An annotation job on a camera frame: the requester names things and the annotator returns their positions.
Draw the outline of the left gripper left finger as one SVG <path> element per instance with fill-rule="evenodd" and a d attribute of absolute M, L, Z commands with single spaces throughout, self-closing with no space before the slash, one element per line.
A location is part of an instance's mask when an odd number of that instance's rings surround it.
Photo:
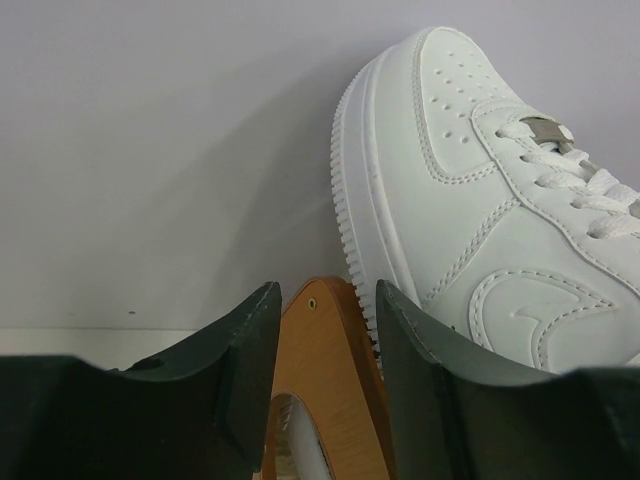
<path fill-rule="evenodd" d="M 268 282 L 125 370 L 1 360 L 5 479 L 249 479 L 261 468 L 281 322 Z"/>

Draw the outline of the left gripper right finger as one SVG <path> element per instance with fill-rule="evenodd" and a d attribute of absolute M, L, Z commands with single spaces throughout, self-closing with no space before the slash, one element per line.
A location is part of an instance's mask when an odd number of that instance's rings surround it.
<path fill-rule="evenodd" d="M 402 479 L 635 479 L 639 372 L 554 375 L 490 352 L 387 281 L 376 314 Z"/>

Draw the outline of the white sneaker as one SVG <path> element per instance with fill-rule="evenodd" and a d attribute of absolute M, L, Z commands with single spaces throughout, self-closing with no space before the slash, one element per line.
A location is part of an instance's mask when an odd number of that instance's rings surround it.
<path fill-rule="evenodd" d="M 639 363 L 639 194 L 464 33 L 422 30 L 337 107 L 331 184 L 371 337 L 386 280 L 474 344 L 561 373 Z"/>

